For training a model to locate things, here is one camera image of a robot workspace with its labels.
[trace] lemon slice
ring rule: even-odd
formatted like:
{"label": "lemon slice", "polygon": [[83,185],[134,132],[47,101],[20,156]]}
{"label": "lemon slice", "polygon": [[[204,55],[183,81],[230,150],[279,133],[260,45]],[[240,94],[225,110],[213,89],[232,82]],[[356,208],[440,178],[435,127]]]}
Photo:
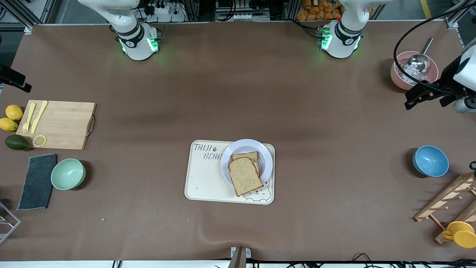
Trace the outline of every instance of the lemon slice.
{"label": "lemon slice", "polygon": [[33,139],[34,147],[42,147],[46,143],[46,137],[43,135],[38,135]]}

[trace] drying rack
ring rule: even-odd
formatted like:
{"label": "drying rack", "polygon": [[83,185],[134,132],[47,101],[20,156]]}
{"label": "drying rack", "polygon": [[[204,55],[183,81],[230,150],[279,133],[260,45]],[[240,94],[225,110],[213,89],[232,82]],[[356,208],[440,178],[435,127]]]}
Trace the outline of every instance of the drying rack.
{"label": "drying rack", "polygon": [[[446,227],[444,227],[440,221],[438,221],[438,219],[433,216],[433,212],[449,209],[446,204],[451,201],[462,199],[462,197],[459,196],[460,193],[470,192],[476,196],[476,188],[472,187],[472,185],[476,183],[476,167],[474,167],[473,164],[476,164],[476,161],[471,162],[471,164],[469,164],[469,168],[474,170],[474,172],[460,174],[458,178],[448,185],[448,187],[446,187],[439,195],[431,200],[431,202],[425,208],[418,212],[414,218],[418,222],[430,218],[443,229],[441,233],[435,238],[435,241],[439,244],[443,244],[450,240],[447,240],[443,237],[443,231],[446,231]],[[476,201],[471,203],[458,217],[456,217],[454,221],[464,221],[467,223],[475,222]]]}
{"label": "drying rack", "polygon": [[[3,211],[5,211],[5,215],[0,215],[0,225],[7,226],[8,231],[6,233],[3,233],[3,230],[0,233],[0,244],[7,239],[7,237],[13,233],[13,231],[20,225],[21,221],[19,218],[17,218],[4,204],[0,202],[0,208],[3,208]],[[14,221],[16,221],[15,224],[12,224],[13,220],[10,220],[8,218],[5,218],[4,216],[9,216],[13,218]]]}

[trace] tray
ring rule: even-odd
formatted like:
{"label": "tray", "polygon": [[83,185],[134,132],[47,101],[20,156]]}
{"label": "tray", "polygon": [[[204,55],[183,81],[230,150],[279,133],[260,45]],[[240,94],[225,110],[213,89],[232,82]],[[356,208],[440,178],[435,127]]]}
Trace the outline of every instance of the tray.
{"label": "tray", "polygon": [[221,157],[232,142],[196,140],[190,147],[185,197],[190,200],[269,205],[274,200],[275,149],[264,146],[273,157],[273,172],[265,186],[240,197],[221,172]]}

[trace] cutting board handle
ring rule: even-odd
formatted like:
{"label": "cutting board handle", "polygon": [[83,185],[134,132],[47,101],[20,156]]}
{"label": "cutting board handle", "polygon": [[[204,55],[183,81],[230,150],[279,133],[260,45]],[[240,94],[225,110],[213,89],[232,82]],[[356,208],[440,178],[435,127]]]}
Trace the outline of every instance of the cutting board handle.
{"label": "cutting board handle", "polygon": [[95,124],[96,124],[96,117],[94,115],[92,115],[91,116],[91,124],[89,124],[89,131],[86,134],[86,138],[89,138],[89,136],[92,134]]}

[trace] avocado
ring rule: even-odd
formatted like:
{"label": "avocado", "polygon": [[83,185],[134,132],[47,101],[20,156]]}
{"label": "avocado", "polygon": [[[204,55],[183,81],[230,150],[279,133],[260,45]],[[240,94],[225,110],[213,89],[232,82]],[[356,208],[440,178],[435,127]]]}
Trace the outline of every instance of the avocado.
{"label": "avocado", "polygon": [[12,150],[25,150],[28,148],[28,140],[22,135],[10,135],[5,139],[5,144]]}

